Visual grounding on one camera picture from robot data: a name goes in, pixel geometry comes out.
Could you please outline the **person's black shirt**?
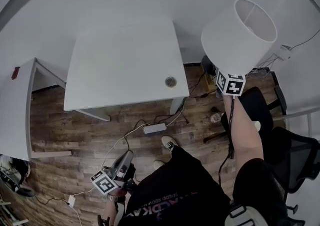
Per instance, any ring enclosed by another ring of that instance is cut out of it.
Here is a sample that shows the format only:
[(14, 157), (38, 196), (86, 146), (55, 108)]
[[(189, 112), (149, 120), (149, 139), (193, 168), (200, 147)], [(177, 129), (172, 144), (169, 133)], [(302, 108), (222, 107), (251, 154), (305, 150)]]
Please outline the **person's black shirt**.
[(242, 166), (232, 197), (197, 159), (189, 158), (186, 164), (171, 160), (144, 179), (118, 226), (225, 226), (238, 206), (257, 211), (267, 226), (290, 226), (286, 205), (262, 159)]

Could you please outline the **person's black trousers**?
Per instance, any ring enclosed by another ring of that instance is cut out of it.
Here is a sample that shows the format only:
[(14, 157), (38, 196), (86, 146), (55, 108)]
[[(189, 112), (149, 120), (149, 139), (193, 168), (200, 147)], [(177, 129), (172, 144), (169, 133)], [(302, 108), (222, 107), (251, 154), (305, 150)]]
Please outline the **person's black trousers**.
[(223, 192), (201, 162), (179, 146), (174, 146), (171, 159), (143, 179), (134, 194), (162, 197), (169, 194)]

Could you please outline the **black mesh-back office chair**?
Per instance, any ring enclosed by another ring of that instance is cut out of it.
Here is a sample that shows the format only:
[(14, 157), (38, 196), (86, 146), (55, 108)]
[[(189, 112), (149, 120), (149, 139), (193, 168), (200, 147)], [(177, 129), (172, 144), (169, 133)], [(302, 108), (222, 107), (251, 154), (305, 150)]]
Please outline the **black mesh-back office chair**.
[[(305, 179), (315, 179), (320, 173), (320, 143), (309, 137), (294, 134), (284, 128), (274, 127), (270, 107), (260, 89), (253, 87), (238, 97), (251, 121), (259, 121), (258, 131), (263, 148), (263, 161), (267, 164), (282, 195), (296, 192)], [(223, 121), (231, 138), (232, 115)], [(288, 215), (289, 226), (297, 226), (300, 220)]]

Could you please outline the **white wall socket box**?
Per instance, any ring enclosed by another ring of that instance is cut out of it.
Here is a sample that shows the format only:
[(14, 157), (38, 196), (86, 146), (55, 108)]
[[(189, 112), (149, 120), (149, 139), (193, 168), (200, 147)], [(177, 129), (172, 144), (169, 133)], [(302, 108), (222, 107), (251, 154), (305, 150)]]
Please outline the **white wall socket box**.
[(290, 47), (286, 45), (280, 45), (279, 48), (274, 52), (274, 54), (282, 61), (288, 60), (292, 55)]

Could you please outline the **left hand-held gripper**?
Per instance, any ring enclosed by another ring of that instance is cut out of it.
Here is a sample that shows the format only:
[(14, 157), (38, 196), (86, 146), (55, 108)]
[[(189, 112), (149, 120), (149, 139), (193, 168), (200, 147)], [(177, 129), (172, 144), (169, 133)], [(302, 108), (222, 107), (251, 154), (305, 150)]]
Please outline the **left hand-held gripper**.
[(126, 151), (113, 163), (112, 167), (105, 166), (102, 170), (91, 176), (90, 180), (94, 187), (103, 195), (107, 195), (118, 188), (128, 192), (133, 191), (137, 184), (128, 171), (133, 156), (132, 151)]

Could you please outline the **white table lamp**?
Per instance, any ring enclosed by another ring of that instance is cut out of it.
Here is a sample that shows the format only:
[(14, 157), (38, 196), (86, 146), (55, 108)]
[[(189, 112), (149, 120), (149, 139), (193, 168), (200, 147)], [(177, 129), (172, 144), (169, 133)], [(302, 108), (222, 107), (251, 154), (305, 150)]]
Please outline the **white table lamp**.
[(271, 17), (250, 0), (236, 0), (206, 24), (201, 34), (203, 49), (221, 71), (245, 75), (263, 58), (277, 40)]

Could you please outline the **white curved table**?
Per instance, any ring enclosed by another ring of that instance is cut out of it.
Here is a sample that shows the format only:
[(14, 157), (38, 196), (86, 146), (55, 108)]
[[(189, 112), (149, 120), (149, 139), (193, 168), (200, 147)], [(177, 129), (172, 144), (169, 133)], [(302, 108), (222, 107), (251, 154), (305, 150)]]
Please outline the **white curved table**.
[(62, 88), (66, 83), (41, 65), (36, 58), (20, 66), (16, 79), (12, 74), (0, 88), (0, 154), (30, 161), (33, 158), (71, 156), (71, 151), (35, 152), (30, 134), (30, 109), (36, 71)]

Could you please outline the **grey shoulder harness pad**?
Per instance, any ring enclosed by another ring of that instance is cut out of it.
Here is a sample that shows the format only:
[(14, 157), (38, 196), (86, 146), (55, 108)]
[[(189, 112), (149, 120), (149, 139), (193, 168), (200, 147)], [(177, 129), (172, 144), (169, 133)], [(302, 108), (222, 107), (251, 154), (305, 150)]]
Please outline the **grey shoulder harness pad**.
[(268, 224), (255, 208), (232, 202), (224, 226), (268, 226)]

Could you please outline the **white power strip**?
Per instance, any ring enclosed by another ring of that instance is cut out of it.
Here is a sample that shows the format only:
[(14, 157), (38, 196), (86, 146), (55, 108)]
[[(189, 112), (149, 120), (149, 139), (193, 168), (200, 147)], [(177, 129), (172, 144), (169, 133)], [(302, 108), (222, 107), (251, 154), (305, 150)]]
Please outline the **white power strip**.
[(154, 125), (148, 125), (143, 128), (143, 131), (145, 134), (151, 134), (156, 132), (165, 131), (167, 129), (167, 126), (165, 123), (160, 124), (154, 124)]

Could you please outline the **person's right white sneaker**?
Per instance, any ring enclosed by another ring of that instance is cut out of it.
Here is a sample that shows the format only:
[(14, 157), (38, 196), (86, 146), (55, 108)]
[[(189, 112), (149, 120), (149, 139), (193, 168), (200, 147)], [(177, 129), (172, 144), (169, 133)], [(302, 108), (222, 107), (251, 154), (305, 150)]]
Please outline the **person's right white sneaker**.
[(179, 147), (179, 145), (176, 143), (176, 141), (173, 138), (171, 138), (170, 136), (163, 136), (161, 138), (161, 141), (162, 141), (163, 146), (167, 150), (169, 150), (170, 152), (172, 152), (174, 147), (176, 147), (176, 146)]

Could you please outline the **grey round device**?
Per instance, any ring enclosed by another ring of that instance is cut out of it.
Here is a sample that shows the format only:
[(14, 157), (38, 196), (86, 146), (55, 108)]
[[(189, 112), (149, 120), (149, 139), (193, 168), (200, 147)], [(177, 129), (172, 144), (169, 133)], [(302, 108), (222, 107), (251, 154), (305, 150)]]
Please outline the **grey round device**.
[(20, 185), (15, 190), (15, 192), (24, 197), (34, 197), (36, 195), (35, 191), (32, 188), (24, 185)]

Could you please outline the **white square table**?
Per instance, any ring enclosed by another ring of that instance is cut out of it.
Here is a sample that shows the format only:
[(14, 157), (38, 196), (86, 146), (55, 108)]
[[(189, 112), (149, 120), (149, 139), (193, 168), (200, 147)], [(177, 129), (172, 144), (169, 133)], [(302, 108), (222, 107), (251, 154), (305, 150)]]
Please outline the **white square table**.
[[(175, 87), (165, 85), (174, 77)], [(189, 88), (171, 20), (79, 36), (67, 74), (64, 110), (109, 121), (100, 109), (171, 100), (175, 114)]]

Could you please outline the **grey metal frame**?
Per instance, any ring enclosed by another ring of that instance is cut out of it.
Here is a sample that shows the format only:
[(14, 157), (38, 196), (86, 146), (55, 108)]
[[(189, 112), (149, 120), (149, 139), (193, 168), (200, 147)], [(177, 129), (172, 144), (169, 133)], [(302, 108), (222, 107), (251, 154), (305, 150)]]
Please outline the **grey metal frame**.
[(285, 120), (286, 129), (320, 142), (320, 106), (290, 114)]

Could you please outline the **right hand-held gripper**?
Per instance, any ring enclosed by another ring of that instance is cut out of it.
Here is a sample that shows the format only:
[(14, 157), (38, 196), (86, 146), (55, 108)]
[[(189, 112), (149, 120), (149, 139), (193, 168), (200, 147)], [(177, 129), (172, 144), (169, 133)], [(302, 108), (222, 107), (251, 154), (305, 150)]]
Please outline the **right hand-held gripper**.
[(218, 69), (216, 85), (223, 95), (240, 96), (245, 86), (245, 75), (231, 75)]

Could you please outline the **person's right forearm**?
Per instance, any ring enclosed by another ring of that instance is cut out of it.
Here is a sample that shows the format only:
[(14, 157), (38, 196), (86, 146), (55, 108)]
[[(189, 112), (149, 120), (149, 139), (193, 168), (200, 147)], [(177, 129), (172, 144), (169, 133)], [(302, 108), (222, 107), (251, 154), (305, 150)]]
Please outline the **person's right forearm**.
[(235, 150), (236, 169), (255, 158), (264, 158), (260, 135), (238, 97), (223, 96), (227, 118), (232, 115), (231, 139)]

